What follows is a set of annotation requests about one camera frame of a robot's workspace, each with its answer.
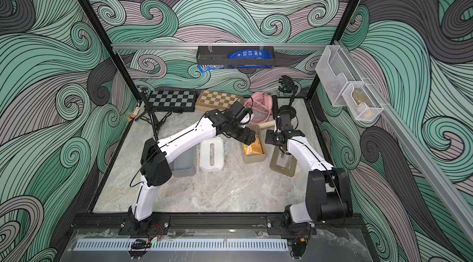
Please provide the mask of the orange tissue paper pack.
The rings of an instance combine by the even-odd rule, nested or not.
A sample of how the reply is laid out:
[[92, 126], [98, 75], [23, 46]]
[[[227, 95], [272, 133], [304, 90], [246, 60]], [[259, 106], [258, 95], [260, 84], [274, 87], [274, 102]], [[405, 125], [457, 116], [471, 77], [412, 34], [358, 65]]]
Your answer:
[[250, 145], [245, 145], [243, 144], [243, 152], [245, 156], [255, 156], [255, 155], [261, 155], [264, 153], [263, 148], [261, 146], [261, 143], [259, 140], [256, 140], [255, 142], [251, 143]]

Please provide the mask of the khaki tissue box base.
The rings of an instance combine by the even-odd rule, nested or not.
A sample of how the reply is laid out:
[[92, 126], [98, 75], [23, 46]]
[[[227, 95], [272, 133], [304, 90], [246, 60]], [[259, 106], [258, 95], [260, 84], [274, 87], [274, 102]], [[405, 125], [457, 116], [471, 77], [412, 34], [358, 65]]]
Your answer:
[[256, 132], [256, 139], [259, 140], [259, 142], [261, 143], [264, 153], [261, 155], [255, 155], [255, 156], [245, 156], [243, 152], [243, 161], [246, 164], [262, 162], [267, 157], [267, 148], [264, 142], [264, 136], [262, 134], [262, 130], [260, 129], [259, 125], [250, 125], [248, 128]]

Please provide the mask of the wooden chessboard box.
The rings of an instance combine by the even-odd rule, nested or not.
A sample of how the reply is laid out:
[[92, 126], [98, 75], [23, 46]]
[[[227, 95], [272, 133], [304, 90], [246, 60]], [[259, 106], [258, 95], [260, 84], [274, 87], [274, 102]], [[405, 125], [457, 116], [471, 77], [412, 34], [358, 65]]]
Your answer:
[[230, 108], [236, 101], [243, 103], [243, 97], [230, 93], [203, 90], [195, 103], [195, 109], [204, 112], [212, 109], [224, 111]]

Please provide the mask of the white tissue box lid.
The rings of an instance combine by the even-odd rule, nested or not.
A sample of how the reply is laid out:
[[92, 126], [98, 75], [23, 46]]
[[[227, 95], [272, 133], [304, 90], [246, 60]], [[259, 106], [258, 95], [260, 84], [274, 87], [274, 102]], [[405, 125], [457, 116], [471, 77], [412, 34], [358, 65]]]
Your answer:
[[221, 172], [224, 169], [224, 142], [219, 137], [200, 143], [200, 170]]

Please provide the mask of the grey tissue box base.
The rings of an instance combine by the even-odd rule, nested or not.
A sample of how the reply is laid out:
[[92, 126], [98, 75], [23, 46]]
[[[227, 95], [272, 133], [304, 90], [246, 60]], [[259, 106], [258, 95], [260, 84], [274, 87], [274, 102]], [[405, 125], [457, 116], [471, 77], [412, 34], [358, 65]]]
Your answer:
[[172, 175], [176, 178], [192, 177], [197, 173], [195, 166], [195, 148], [188, 149], [169, 164]]

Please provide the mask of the wooden pestle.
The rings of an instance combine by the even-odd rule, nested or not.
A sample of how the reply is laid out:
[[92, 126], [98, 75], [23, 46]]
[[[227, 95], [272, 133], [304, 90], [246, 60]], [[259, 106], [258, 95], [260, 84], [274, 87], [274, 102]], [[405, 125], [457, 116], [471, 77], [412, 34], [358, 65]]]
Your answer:
[[263, 122], [259, 124], [260, 129], [274, 129], [276, 127], [276, 122], [275, 120], [268, 120], [266, 122]]

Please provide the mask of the pink mesh food cover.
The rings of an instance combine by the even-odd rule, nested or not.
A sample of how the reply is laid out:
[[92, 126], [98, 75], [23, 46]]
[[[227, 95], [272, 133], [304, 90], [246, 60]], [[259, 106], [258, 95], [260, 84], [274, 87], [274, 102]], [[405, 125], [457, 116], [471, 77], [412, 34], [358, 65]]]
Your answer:
[[253, 111], [250, 124], [262, 124], [272, 117], [272, 97], [264, 92], [256, 92], [245, 101], [244, 106]]

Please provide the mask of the black hand model stand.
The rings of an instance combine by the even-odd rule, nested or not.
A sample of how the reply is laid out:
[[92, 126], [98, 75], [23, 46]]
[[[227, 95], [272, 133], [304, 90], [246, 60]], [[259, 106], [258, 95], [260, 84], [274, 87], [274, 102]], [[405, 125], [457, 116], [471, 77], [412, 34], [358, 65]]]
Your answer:
[[298, 91], [298, 86], [295, 84], [294, 80], [290, 76], [287, 76], [287, 75], [283, 75], [279, 79], [279, 83], [280, 83], [278, 87], [279, 91], [281, 91], [282, 93], [290, 94], [290, 97], [289, 97], [289, 103], [287, 105], [283, 105], [279, 107], [278, 110], [280, 113], [287, 113], [290, 115], [291, 118], [295, 118], [297, 112], [293, 108], [293, 102], [295, 100], [295, 97]]

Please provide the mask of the black green chessboard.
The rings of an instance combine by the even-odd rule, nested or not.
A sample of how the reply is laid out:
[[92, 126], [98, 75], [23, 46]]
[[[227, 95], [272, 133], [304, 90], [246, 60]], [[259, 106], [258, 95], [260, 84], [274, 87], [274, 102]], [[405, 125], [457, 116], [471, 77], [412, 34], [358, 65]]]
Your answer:
[[151, 93], [149, 103], [158, 112], [193, 112], [197, 97], [196, 91], [156, 90]]

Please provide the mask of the blue plastic package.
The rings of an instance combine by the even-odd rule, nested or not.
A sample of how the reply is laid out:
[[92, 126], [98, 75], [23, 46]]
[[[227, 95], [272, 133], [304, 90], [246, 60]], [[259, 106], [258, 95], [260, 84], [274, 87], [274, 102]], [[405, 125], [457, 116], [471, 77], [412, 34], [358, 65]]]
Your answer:
[[227, 58], [233, 60], [269, 60], [272, 59], [272, 54], [266, 50], [246, 49], [230, 53], [227, 55]]

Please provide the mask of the black tripod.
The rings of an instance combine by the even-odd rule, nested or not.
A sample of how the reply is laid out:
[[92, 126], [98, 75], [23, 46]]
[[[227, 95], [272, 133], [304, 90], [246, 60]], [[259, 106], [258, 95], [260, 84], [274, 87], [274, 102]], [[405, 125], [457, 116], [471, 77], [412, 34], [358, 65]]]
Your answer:
[[167, 112], [162, 119], [158, 120], [155, 115], [155, 111], [153, 110], [153, 106], [151, 102], [149, 101], [149, 97], [150, 97], [150, 95], [148, 95], [149, 90], [144, 87], [138, 87], [137, 90], [139, 92], [141, 101], [144, 103], [144, 113], [141, 115], [138, 115], [137, 119], [142, 119], [144, 115], [148, 115], [149, 118], [145, 119], [145, 121], [148, 122], [152, 126], [154, 140], [158, 142], [159, 130], [161, 129], [163, 124], [166, 122], [167, 118], [169, 118], [172, 115], [172, 112]]

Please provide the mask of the black wall shelf basket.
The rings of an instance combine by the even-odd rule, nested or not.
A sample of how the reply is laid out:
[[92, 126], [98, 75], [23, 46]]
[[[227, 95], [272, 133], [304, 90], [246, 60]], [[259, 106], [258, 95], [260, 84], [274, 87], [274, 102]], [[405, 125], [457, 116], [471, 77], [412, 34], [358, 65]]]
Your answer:
[[[227, 55], [236, 51], [253, 49], [266, 50], [272, 54], [272, 59], [269, 60], [233, 60], [228, 59]], [[273, 46], [263, 45], [205, 45], [199, 46], [197, 49], [197, 64], [204, 66], [224, 66], [224, 67], [272, 67], [275, 64], [276, 56]]]

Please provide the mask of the clear wall bin large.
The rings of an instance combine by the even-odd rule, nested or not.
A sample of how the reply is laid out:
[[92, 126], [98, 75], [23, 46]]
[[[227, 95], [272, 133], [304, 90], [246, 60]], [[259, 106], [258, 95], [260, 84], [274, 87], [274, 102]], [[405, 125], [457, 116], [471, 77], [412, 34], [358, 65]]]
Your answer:
[[334, 107], [345, 106], [343, 91], [350, 83], [361, 81], [349, 51], [339, 45], [325, 47], [315, 70]]

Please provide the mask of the clear wall bin small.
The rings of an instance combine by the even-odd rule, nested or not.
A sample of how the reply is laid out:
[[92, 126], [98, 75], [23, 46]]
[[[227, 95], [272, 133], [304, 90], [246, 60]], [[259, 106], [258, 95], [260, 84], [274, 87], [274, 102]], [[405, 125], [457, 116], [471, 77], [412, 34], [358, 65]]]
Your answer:
[[342, 97], [355, 120], [374, 122], [383, 111], [381, 103], [363, 82], [349, 83]]

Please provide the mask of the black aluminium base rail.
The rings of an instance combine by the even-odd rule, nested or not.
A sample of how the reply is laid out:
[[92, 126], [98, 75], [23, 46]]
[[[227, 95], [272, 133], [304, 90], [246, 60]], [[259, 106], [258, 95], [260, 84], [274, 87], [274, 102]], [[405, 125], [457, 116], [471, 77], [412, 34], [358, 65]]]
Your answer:
[[135, 222], [128, 213], [83, 213], [73, 219], [71, 229], [116, 229], [130, 236], [170, 235], [187, 230], [250, 229], [273, 236], [297, 236], [314, 233], [317, 228], [362, 229], [360, 215], [351, 218], [312, 223], [290, 224], [284, 213], [153, 213], [145, 221]]

